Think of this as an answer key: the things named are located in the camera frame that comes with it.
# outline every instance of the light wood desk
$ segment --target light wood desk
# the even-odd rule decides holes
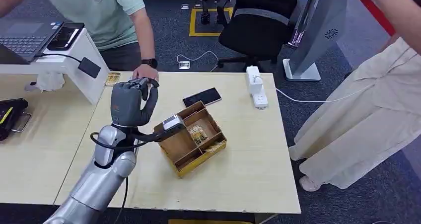
[[[27,92],[36,75],[0,75],[0,100],[25,98],[23,133],[0,142],[0,202],[53,204],[95,109],[66,79],[53,92]]]
[[[131,73],[123,73],[128,80]],[[160,147],[139,149],[138,163],[129,177],[126,207],[159,210],[246,213],[300,213],[297,191],[273,76],[262,74],[269,108],[258,110],[246,89],[244,74],[160,73],[159,100],[148,125],[152,128],[184,109],[182,98],[216,87],[222,101],[208,107],[227,137],[225,150],[180,179]],[[61,204],[91,159],[89,135],[111,123],[111,87],[106,87],[92,116],[55,204]],[[120,207],[124,185],[110,207]]]

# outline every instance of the white shoe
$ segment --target white shoe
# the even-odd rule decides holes
[[[321,185],[317,185],[315,182],[311,181],[311,179],[306,175],[298,181],[301,187],[307,192],[315,192],[320,189]]]

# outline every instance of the black office chair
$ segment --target black office chair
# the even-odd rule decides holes
[[[217,21],[224,25],[219,42],[246,56],[220,59],[218,67],[223,68],[224,63],[245,63],[244,71],[248,66],[258,66],[259,70],[263,71],[259,61],[271,60],[276,64],[282,45],[292,37],[294,26],[260,15],[235,13],[237,9],[262,9],[290,19],[297,0],[236,0],[229,23],[224,14],[224,7],[228,1],[220,0],[217,4]]]

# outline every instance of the cardboard box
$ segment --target cardboard box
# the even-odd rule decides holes
[[[181,178],[226,147],[226,137],[209,114],[203,103],[197,102],[179,112],[185,128],[159,143],[176,174]],[[197,144],[189,133],[199,125],[206,139]],[[157,125],[155,132],[162,132],[163,124]]]

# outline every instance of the laptop keyboard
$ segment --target laptop keyboard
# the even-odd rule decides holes
[[[46,38],[46,36],[0,36],[0,44],[19,55],[29,56],[40,49]]]

